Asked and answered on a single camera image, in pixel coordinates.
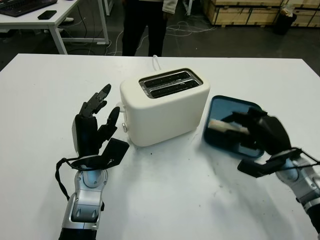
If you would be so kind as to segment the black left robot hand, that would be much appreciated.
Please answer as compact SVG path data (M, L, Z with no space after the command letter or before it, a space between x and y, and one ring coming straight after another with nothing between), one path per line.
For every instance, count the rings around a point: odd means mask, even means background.
M105 141L111 139L116 132L116 123L120 114L120 108L116 106L110 112L106 123L98 126L95 115L107 105L105 98L109 95L112 86L107 84L100 92L96 92L88 100L83 102L79 113L72 123L72 137L75 151L78 156L97 155Z

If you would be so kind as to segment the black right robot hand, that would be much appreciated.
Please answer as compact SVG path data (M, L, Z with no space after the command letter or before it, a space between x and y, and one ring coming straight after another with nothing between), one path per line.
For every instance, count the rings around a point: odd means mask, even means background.
M228 130L228 137L249 149L260 149L269 155L276 155L292 148L290 138L282 123L266 111L249 108L247 112L233 111L222 119L225 123L236 123L248 133Z

